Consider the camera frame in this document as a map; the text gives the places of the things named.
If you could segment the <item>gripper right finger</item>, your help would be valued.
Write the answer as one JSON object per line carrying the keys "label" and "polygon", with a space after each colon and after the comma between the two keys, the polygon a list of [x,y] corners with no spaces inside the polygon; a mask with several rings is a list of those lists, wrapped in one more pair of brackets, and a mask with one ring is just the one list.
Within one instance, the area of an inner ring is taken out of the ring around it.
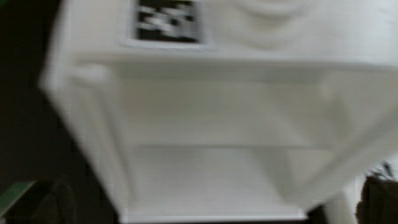
{"label": "gripper right finger", "polygon": [[398,181],[366,177],[355,207],[357,224],[398,224]]}

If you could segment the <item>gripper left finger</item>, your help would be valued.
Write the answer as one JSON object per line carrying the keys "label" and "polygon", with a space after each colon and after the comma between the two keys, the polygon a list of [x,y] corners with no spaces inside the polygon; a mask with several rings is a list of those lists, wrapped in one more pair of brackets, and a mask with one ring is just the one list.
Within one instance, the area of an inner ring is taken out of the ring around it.
{"label": "gripper left finger", "polygon": [[76,224],[67,179],[16,182],[0,193],[0,224]]}

